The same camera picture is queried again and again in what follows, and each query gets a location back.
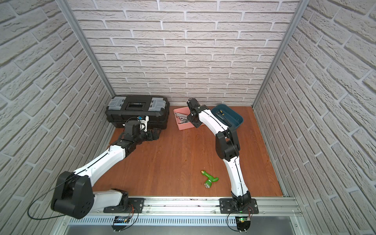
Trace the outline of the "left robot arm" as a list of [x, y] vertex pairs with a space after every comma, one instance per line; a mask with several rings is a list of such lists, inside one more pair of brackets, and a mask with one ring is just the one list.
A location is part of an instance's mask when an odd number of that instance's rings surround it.
[[119, 189], [94, 192], [93, 186], [138, 145], [158, 140], [160, 133], [161, 129], [147, 129], [141, 121], [128, 121], [119, 138], [102, 154], [75, 171], [64, 171], [58, 176], [51, 209], [76, 219], [82, 219], [99, 209], [104, 212], [128, 212], [131, 209], [128, 192]]

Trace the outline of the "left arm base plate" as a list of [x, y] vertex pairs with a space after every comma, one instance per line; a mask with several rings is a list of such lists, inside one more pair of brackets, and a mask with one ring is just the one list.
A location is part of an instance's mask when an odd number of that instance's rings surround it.
[[104, 213], [131, 213], [135, 210], [135, 213], [142, 213], [145, 203], [145, 198], [131, 197], [122, 199], [120, 204], [113, 207], [105, 207], [103, 209]]

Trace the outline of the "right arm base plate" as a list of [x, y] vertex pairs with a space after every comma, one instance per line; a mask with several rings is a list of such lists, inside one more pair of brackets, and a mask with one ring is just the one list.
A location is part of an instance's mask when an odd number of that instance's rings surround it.
[[257, 201], [254, 198], [246, 199], [245, 205], [237, 204], [233, 198], [220, 198], [219, 208], [221, 214], [240, 213], [240, 214], [259, 214]]

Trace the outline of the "pink plastic storage box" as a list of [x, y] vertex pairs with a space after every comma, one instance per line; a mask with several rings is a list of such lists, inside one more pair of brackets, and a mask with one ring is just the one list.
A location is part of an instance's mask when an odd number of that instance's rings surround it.
[[187, 118], [190, 114], [189, 107], [176, 108], [173, 110], [173, 114], [179, 130], [194, 128], [194, 125]]

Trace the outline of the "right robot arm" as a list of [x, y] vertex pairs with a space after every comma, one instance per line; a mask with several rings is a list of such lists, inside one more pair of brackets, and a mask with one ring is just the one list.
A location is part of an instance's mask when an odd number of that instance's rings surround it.
[[233, 207], [242, 210], [251, 202], [251, 195], [244, 181], [240, 167], [240, 143], [236, 129], [222, 123], [205, 105], [195, 98], [187, 101], [190, 114], [188, 120], [199, 128], [206, 125], [215, 135], [215, 150], [225, 163], [231, 182]]

